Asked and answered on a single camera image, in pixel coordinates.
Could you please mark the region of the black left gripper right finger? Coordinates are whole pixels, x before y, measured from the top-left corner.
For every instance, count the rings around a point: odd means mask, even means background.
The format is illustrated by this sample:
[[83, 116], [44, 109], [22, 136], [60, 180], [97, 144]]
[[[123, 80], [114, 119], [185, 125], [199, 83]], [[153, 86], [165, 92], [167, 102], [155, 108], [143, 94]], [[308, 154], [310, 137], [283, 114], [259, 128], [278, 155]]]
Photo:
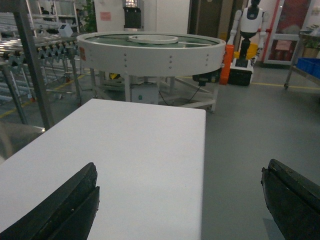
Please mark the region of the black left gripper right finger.
[[266, 207], [286, 240], [320, 238], [320, 186], [271, 159], [260, 181]]

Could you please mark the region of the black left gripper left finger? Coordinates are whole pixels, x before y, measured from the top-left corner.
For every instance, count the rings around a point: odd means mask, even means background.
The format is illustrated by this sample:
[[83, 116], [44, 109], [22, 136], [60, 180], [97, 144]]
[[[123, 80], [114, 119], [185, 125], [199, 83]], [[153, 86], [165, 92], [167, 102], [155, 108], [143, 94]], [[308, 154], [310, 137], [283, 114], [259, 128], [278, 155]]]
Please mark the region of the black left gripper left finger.
[[90, 162], [20, 220], [2, 240], [86, 240], [100, 203], [98, 173]]

